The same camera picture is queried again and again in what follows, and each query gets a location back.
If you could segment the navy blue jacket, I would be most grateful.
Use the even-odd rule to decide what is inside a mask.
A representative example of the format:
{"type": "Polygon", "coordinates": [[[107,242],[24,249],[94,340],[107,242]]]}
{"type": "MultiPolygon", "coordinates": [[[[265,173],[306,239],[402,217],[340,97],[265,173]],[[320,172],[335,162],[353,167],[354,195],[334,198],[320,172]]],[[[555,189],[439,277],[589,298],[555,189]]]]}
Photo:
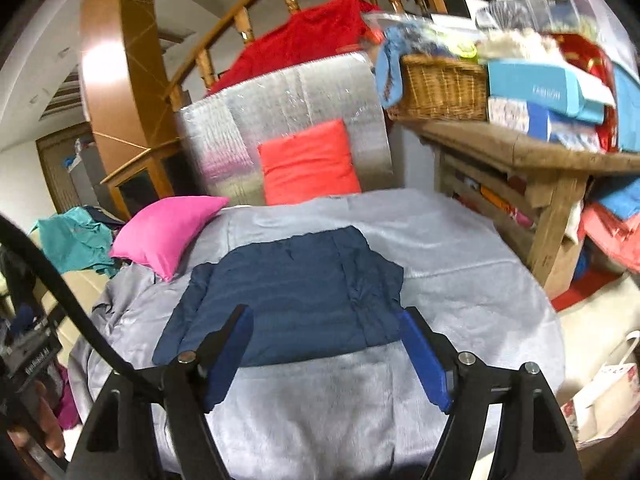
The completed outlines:
{"type": "Polygon", "coordinates": [[[398,340],[404,270],[353,226],[253,243],[194,266],[152,361],[198,348],[236,306],[253,311],[242,366],[288,364],[398,340]]]}

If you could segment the grey bed sheet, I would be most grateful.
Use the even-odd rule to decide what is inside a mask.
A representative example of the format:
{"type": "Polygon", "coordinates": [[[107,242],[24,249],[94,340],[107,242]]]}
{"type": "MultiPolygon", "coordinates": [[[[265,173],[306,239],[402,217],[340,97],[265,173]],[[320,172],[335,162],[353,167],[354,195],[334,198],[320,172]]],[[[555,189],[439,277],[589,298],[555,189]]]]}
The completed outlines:
{"type": "Polygon", "coordinates": [[[91,319],[147,368],[198,348],[240,304],[254,333],[206,417],[235,479],[375,479],[430,460],[446,418],[399,340],[404,307],[489,365],[533,361],[552,388],[564,378],[542,288],[488,219],[439,194],[225,209],[172,280],[130,264],[91,319]]]}

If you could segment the white paper shopping bag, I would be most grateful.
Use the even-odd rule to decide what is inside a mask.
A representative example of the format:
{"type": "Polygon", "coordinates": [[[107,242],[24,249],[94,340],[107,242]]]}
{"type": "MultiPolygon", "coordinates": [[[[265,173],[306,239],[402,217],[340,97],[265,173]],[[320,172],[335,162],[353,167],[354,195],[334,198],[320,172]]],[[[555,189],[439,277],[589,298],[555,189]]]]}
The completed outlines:
{"type": "Polygon", "coordinates": [[[588,448],[622,428],[639,408],[639,332],[626,336],[570,400],[561,406],[576,448],[588,448]]]}

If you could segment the pink pillow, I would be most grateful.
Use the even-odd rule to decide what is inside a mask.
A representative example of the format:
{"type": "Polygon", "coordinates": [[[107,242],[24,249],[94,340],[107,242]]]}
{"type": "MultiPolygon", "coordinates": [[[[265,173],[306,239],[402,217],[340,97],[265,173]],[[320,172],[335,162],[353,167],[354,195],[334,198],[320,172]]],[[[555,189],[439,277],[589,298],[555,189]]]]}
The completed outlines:
{"type": "Polygon", "coordinates": [[[186,248],[228,203],[228,197],[208,195],[162,198],[119,230],[110,256],[147,266],[168,282],[186,248]]]}

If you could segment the teal cloth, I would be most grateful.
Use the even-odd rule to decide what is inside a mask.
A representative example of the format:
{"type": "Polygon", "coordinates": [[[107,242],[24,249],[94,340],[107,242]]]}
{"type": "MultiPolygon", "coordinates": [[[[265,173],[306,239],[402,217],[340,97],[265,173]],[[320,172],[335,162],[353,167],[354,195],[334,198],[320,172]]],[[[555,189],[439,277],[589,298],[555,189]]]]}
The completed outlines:
{"type": "Polygon", "coordinates": [[[112,231],[85,208],[40,219],[36,229],[44,255],[59,274],[91,270],[112,278],[118,272],[119,264],[110,256],[112,231]]]}

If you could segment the wooden table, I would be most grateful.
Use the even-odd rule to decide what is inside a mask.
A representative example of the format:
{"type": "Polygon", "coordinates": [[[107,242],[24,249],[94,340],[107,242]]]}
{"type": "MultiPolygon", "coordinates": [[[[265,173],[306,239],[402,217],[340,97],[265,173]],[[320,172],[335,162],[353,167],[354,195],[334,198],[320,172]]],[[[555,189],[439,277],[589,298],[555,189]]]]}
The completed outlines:
{"type": "Polygon", "coordinates": [[[570,151],[488,122],[397,121],[434,148],[435,190],[494,222],[551,299],[570,287],[582,244],[564,232],[589,180],[639,173],[637,154],[570,151]]]}

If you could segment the salmon folded cloth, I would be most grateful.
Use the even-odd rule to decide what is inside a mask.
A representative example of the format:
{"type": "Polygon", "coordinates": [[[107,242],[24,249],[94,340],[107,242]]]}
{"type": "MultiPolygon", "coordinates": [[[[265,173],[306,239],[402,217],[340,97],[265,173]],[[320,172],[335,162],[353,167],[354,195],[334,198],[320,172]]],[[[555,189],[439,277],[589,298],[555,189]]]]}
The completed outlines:
{"type": "Polygon", "coordinates": [[[592,204],[582,212],[580,227],[614,262],[634,273],[640,266],[639,215],[620,220],[600,204],[592,204]]]}

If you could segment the orange red pillow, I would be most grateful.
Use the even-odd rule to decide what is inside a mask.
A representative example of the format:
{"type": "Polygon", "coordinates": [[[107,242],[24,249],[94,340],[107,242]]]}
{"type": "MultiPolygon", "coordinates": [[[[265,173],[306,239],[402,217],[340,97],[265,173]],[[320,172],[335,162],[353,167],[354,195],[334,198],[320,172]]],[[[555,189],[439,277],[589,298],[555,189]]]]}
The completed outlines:
{"type": "Polygon", "coordinates": [[[341,119],[262,142],[257,151],[268,206],[361,192],[341,119]]]}

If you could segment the silver foil headboard panel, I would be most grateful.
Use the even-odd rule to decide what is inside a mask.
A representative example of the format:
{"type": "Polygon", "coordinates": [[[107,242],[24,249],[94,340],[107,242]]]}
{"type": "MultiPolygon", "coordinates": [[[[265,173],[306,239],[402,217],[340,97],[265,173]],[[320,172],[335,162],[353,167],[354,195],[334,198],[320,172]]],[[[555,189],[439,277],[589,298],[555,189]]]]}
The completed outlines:
{"type": "Polygon", "coordinates": [[[182,145],[196,182],[233,205],[264,203],[258,145],[332,119],[348,132],[365,191],[395,183],[392,153],[368,56],[352,52],[276,70],[183,107],[182,145]]]}

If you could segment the blue white box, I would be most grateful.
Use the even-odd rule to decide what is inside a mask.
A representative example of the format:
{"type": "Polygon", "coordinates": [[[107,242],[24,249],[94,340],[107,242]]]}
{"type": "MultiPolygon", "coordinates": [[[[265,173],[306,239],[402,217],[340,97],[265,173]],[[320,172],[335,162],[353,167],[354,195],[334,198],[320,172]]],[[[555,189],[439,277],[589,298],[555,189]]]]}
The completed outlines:
{"type": "Polygon", "coordinates": [[[596,127],[566,117],[535,103],[490,96],[487,101],[491,125],[525,133],[530,138],[560,144],[571,151],[603,153],[596,127]]]}

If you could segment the wicker basket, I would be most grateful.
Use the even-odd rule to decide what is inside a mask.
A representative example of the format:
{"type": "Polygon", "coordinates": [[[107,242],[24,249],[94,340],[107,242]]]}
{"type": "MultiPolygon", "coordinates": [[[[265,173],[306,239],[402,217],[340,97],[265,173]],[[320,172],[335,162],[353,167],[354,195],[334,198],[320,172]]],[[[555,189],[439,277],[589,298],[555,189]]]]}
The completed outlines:
{"type": "Polygon", "coordinates": [[[400,59],[402,95],[390,119],[477,120],[487,118],[488,73],[483,65],[425,54],[400,59]]]}

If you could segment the light blue fashion box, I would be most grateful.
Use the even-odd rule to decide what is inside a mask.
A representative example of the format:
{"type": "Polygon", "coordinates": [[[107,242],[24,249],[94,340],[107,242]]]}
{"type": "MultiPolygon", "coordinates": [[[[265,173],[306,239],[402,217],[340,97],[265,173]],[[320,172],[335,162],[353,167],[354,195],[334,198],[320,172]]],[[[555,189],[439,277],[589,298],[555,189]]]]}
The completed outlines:
{"type": "Polygon", "coordinates": [[[615,108],[613,92],[596,76],[568,63],[504,58],[487,63],[491,96],[532,102],[566,117],[601,125],[615,108]]]}

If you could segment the brown wooden column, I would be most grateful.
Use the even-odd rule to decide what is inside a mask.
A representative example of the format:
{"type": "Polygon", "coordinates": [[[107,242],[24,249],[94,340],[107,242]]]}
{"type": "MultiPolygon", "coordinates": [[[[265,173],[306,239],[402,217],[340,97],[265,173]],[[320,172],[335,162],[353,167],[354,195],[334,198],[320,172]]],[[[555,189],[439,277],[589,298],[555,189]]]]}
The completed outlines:
{"type": "Polygon", "coordinates": [[[178,194],[165,160],[182,151],[160,50],[154,0],[82,0],[80,76],[106,171],[102,182],[129,219],[131,190],[178,194]]]}

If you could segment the light blue cloth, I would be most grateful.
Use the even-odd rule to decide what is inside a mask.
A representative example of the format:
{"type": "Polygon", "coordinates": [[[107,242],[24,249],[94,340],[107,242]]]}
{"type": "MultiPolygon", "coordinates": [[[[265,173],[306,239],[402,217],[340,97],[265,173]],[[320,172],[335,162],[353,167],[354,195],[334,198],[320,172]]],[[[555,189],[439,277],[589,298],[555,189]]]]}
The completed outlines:
{"type": "Polygon", "coordinates": [[[429,27],[415,24],[387,27],[374,68],[376,91],[384,110],[398,104],[404,94],[400,61],[410,54],[452,57],[442,38],[429,27]]]}

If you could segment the red velvet cloth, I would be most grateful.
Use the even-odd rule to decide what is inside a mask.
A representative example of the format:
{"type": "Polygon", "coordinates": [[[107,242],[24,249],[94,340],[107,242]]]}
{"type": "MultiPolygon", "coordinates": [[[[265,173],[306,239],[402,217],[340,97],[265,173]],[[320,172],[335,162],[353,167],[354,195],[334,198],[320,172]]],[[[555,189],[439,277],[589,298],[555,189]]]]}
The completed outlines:
{"type": "Polygon", "coordinates": [[[213,84],[213,94],[265,74],[360,49],[370,32],[363,15],[378,7],[364,0],[331,0],[299,11],[244,48],[213,84]]]}

